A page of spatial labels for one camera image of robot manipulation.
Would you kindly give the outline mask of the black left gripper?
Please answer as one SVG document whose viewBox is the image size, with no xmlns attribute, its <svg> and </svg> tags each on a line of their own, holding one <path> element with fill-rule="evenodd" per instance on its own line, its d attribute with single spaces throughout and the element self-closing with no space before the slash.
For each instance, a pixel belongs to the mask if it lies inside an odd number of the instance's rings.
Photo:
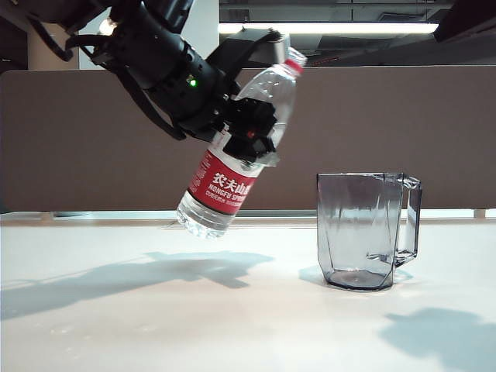
<svg viewBox="0 0 496 372">
<path fill-rule="evenodd" d="M 272 167 L 278 161 L 270 133 L 275 107 L 254 98 L 230 99 L 240 92 L 240 42 L 227 39 L 206 59 L 177 37 L 159 63 L 149 98 L 170 118 L 182 139 L 211 141 L 219 116 L 226 111 L 229 138 L 224 153 L 245 162 Z"/>
</svg>

